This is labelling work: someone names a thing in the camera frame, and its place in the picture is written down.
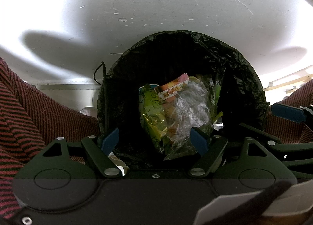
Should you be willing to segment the clear plastic wrap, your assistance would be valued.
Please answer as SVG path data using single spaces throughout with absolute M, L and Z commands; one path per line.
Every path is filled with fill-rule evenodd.
M 190 137 L 193 127 L 207 135 L 223 128 L 223 112 L 218 111 L 221 89 L 219 80 L 190 77 L 189 83 L 175 95 L 174 101 L 165 109 L 172 127 L 167 133 L 172 146 L 165 149 L 165 160 L 197 152 Z

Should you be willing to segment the gold foil bag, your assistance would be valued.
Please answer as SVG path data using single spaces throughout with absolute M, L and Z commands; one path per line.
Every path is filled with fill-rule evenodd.
M 163 148 L 168 133 L 168 123 L 162 101 L 156 92 L 157 84 L 139 88 L 140 121 L 157 148 Z

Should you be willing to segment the colourful snack packet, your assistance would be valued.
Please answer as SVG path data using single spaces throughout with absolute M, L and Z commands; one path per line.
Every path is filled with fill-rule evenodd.
M 184 73 L 173 81 L 162 86 L 157 86 L 154 89 L 161 101 L 170 101 L 188 83 L 189 76 L 187 75 L 187 73 Z

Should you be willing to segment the red striped trousers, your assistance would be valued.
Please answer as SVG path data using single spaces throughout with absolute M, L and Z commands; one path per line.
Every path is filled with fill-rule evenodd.
M 12 180 L 35 155 L 58 137 L 69 142 L 98 135 L 95 117 L 63 106 L 23 81 L 1 60 L 1 217 L 19 210 Z

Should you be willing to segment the black trash bin bag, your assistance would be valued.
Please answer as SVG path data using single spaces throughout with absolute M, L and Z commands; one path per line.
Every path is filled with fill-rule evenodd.
M 237 49 L 183 30 L 134 44 L 104 74 L 98 96 L 101 135 L 119 131 L 113 153 L 133 173 L 186 167 L 198 155 L 193 127 L 259 128 L 267 110 L 261 81 Z

